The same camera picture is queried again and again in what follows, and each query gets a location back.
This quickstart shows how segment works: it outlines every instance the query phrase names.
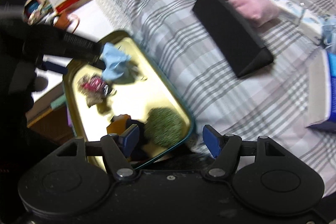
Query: tray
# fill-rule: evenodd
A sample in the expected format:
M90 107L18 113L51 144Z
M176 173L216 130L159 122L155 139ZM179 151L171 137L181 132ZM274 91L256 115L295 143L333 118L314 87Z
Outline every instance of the tray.
M136 80L131 84L113 87L117 90L115 95L107 98L107 109L97 106L88 108L85 97L77 91L78 80L86 73L101 74L101 70L78 60L72 60L67 68L68 73L63 76L64 92L71 115L73 130L76 136L84 137L87 141L99 141L106 135L106 127L110 124L113 115L129 114L132 119L142 122L147 120L148 112L153 107L169 107L174 109L184 121L183 139L170 148L163 148L149 142L143 148L150 156L145 162L133 167L142 168L179 146L194 130L194 118L191 112L182 103L176 90L164 73L150 60L140 47L125 31L113 32L98 43L113 43L120 50L131 56L131 62L137 65L140 75L146 80ZM102 157L92 157L90 162L105 169Z

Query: metal bolt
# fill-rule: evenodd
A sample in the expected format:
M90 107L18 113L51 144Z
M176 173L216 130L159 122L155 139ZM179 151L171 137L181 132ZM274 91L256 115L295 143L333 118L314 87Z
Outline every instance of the metal bolt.
M133 175L133 170L130 169L130 168L120 168L118 171L117 171L117 175L120 176L120 177L129 177L131 175Z
M167 176L167 180L174 180L174 179L176 179L176 177L173 175Z
M221 168L210 169L208 173L212 177L222 177L223 175L225 175L225 171Z

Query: pink pouch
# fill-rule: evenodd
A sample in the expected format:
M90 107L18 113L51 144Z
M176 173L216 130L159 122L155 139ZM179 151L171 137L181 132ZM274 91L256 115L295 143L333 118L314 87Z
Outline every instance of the pink pouch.
M280 9L269 0L227 0L256 27L279 16Z

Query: bed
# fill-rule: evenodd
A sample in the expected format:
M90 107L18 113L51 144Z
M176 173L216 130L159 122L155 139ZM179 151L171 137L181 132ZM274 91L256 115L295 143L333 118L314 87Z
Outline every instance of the bed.
M188 141L192 151L209 153L202 141L205 124L243 140L266 135L322 176L325 195L336 191L336 135L304 127L307 63L317 46L295 25L280 20L259 28L274 64L240 80L192 13L196 0L96 1L157 62L193 112L197 129ZM304 3L315 12L336 14L336 0Z

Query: green round scrubber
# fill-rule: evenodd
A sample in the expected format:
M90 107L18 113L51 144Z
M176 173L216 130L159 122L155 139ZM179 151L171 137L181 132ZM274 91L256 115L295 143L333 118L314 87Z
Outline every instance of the green round scrubber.
M167 107L152 108L145 124L144 136L156 145L171 147L181 140L182 118Z

